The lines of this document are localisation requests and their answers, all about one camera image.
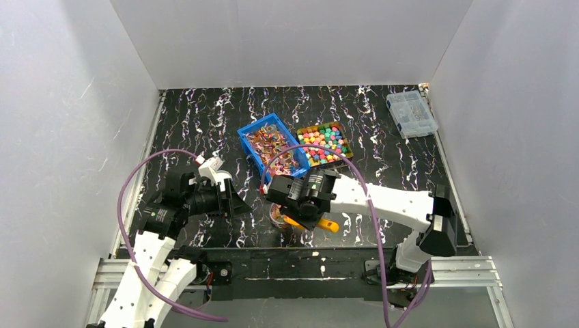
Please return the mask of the orange plastic scoop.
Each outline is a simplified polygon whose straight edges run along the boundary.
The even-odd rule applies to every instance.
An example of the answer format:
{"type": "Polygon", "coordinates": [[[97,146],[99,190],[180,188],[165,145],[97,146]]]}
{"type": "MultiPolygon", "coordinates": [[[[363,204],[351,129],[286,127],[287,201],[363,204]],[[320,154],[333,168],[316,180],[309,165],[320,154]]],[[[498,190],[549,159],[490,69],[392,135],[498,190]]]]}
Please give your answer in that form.
{"type": "Polygon", "coordinates": [[[329,231],[332,233],[337,233],[340,229],[340,225],[338,223],[331,221],[331,220],[327,220],[325,218],[321,218],[311,228],[304,227],[303,225],[301,225],[297,221],[294,221],[293,219],[291,219],[290,217],[285,216],[285,215],[283,216],[283,221],[289,226],[292,226],[294,228],[298,228],[301,230],[308,230],[308,231],[312,231],[314,228],[319,228],[319,229],[326,230],[326,231],[329,231]]]}

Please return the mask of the blue plastic candy bin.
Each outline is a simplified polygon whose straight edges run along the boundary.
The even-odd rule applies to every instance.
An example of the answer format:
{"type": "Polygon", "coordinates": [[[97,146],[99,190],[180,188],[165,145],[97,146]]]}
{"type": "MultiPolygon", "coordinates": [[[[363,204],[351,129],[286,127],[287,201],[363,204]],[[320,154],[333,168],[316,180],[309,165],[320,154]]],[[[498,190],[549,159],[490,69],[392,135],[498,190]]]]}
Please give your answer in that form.
{"type": "Polygon", "coordinates": [[[294,136],[274,113],[239,128],[238,135],[244,153],[253,160],[266,182],[270,182],[275,175],[301,178],[310,168],[302,148],[290,150],[273,159],[290,146],[298,145],[294,136]]]}

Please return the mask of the gold tray of star candies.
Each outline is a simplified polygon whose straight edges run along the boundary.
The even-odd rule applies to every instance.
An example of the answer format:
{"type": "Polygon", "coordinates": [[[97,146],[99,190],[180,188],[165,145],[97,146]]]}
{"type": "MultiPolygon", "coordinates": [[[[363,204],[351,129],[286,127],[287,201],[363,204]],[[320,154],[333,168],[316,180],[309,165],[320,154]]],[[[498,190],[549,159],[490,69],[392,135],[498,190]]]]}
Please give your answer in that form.
{"type": "Polygon", "coordinates": [[[338,121],[299,128],[294,135],[300,144],[307,145],[303,150],[310,167],[347,167],[343,159],[353,161],[353,148],[338,121]]]}

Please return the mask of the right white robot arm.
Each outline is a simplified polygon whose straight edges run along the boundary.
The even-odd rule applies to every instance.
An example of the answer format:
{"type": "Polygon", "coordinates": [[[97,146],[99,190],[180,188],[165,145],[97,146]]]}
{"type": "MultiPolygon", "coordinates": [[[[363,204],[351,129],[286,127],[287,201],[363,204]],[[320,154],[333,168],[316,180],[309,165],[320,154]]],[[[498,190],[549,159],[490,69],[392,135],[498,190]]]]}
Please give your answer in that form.
{"type": "Polygon", "coordinates": [[[457,216],[445,186],[434,193],[403,191],[361,183],[327,169],[310,169],[302,178],[275,176],[263,190],[266,199],[279,206],[284,222],[307,230],[336,232],[339,226],[325,219],[329,213],[375,213],[379,219],[411,228],[389,263],[376,269],[390,284],[409,284],[432,257],[457,253],[457,216]]]}

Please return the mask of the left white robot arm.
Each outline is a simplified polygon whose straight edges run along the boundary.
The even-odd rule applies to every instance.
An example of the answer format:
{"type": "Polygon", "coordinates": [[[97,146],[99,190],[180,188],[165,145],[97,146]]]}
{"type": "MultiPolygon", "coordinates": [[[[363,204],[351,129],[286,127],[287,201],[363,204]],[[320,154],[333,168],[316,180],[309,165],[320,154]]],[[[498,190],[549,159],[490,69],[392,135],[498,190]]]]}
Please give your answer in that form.
{"type": "Polygon", "coordinates": [[[202,286],[209,301],[218,269],[201,248],[182,246],[173,252],[178,236],[193,215],[234,218],[250,212],[229,176],[214,182],[192,172],[169,174],[165,188],[143,209],[130,262],[112,302],[93,326],[160,327],[170,311],[184,312],[176,302],[191,284],[202,286]]]}

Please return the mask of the clear round plastic jar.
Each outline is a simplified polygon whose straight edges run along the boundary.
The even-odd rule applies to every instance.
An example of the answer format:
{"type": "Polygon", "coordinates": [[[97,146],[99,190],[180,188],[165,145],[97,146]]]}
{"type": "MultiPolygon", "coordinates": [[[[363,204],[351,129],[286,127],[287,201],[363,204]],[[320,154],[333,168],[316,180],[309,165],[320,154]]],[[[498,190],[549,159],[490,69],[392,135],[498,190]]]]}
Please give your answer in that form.
{"type": "Polygon", "coordinates": [[[271,204],[269,215],[272,224],[280,229],[286,229],[289,227],[289,223],[285,221],[285,216],[280,211],[280,206],[278,204],[271,204]]]}

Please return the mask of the clear plastic organizer box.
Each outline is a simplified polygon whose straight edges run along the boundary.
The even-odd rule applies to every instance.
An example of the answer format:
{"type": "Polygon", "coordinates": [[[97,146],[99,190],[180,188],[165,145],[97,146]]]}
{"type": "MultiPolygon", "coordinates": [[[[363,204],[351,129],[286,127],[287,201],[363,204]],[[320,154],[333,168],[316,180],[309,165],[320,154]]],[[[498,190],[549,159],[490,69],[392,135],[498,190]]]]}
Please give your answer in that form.
{"type": "Polygon", "coordinates": [[[438,123],[418,90],[389,94],[386,106],[405,139],[434,135],[438,130],[438,123]]]}

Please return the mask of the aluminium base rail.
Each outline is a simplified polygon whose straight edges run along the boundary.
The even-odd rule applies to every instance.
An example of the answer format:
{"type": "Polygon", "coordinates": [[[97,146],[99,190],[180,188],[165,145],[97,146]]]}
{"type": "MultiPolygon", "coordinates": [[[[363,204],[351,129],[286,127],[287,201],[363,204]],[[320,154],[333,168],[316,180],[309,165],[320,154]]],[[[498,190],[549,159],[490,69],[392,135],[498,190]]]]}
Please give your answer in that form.
{"type": "MultiPolygon", "coordinates": [[[[212,270],[218,273],[211,285],[217,291],[217,301],[382,298],[381,288],[362,278],[364,272],[379,264],[371,249],[249,249],[215,253],[210,258],[212,270]],[[226,276],[220,274],[222,270],[227,271],[226,276]]],[[[491,257],[434,257],[431,270],[431,289],[484,288],[498,326],[513,326],[491,257]]]]}

